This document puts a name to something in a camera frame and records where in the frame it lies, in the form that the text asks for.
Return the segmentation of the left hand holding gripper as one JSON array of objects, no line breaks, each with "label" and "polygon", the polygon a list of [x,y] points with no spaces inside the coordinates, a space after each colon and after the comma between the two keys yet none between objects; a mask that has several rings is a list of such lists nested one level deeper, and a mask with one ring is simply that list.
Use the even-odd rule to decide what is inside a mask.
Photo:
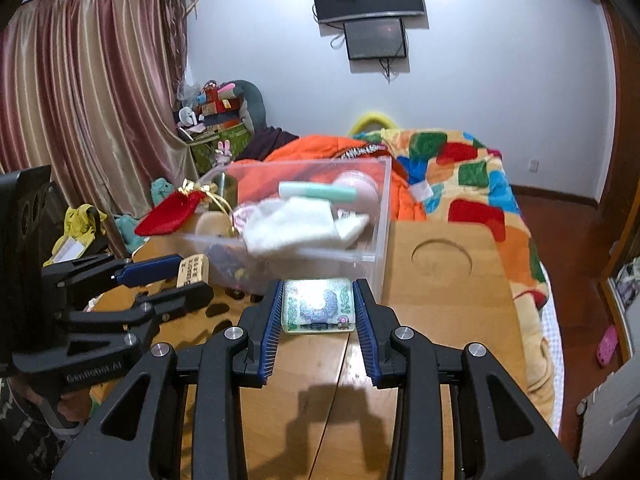
[{"label": "left hand holding gripper", "polygon": [[[23,392],[25,399],[29,400],[38,408],[43,404],[43,397],[27,387]],[[92,399],[90,390],[79,390],[62,394],[61,399],[56,404],[56,410],[69,422],[83,422],[90,417],[92,410]]]}]

